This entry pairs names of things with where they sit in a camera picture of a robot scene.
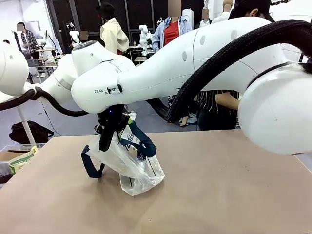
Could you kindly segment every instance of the white plastic bag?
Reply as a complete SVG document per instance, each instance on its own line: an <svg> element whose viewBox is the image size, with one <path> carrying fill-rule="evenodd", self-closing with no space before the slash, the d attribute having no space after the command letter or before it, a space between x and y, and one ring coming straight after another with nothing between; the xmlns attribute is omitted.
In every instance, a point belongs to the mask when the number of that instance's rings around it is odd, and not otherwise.
<svg viewBox="0 0 312 234"><path fill-rule="evenodd" d="M128 125L121 137L131 139L131 142L137 144L140 143ZM156 156L144 158L139 155L134 146L122 146L116 132L113 135L110 148L106 152L99 150L99 140L100 135L93 137L89 143L90 150L87 154L118 172L121 188L126 193L132 196L141 194L155 187L164 179L165 174Z"/></svg>

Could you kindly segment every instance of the black hat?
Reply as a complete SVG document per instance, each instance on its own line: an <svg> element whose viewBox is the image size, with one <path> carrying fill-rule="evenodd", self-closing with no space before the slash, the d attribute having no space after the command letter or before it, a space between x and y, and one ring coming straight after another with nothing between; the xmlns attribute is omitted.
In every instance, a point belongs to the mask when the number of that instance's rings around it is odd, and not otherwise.
<svg viewBox="0 0 312 234"><path fill-rule="evenodd" d="M232 12L233 14L235 14L235 11L238 8L243 8L251 11L257 8L260 13L264 14L267 20L275 22L274 19L269 14L270 6L271 0L235 0L235 5Z"/></svg>
<svg viewBox="0 0 312 234"><path fill-rule="evenodd" d="M115 8L108 2L103 1L101 6L97 6L98 15L105 20L110 20L114 17Z"/></svg>

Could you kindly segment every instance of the denim shirt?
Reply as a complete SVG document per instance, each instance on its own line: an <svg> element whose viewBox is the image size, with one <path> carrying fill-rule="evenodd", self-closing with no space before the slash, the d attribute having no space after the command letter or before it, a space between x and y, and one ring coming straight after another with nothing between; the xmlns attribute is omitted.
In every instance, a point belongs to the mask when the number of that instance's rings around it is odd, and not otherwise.
<svg viewBox="0 0 312 234"><path fill-rule="evenodd" d="M165 29L168 28L171 21L171 17L165 19L156 29L153 37L152 37L152 48L155 52L160 50L164 46L164 33ZM191 24L183 17L179 17L179 35L183 35L192 31Z"/></svg>

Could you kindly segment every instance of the red shirt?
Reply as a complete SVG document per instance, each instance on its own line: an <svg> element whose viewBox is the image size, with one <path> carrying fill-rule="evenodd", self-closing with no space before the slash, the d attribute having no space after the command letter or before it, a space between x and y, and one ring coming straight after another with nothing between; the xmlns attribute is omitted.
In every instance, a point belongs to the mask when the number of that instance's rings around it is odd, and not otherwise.
<svg viewBox="0 0 312 234"><path fill-rule="evenodd" d="M179 37L179 21L170 23L168 28L165 29L164 34L164 46L167 45L169 42L173 41L177 37Z"/></svg>

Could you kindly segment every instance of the black striped shirt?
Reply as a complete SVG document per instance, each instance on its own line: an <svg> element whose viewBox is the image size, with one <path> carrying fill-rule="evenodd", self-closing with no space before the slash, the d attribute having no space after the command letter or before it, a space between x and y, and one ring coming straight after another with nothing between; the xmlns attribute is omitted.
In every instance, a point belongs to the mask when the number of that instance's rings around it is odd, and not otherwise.
<svg viewBox="0 0 312 234"><path fill-rule="evenodd" d="M198 95L198 104L201 109L206 109L209 112L222 114L222 115L237 115L237 110L227 108L222 105L218 105L215 101L217 94L223 94L230 92L231 95L238 100L239 93L233 90L211 90L202 91Z"/></svg>

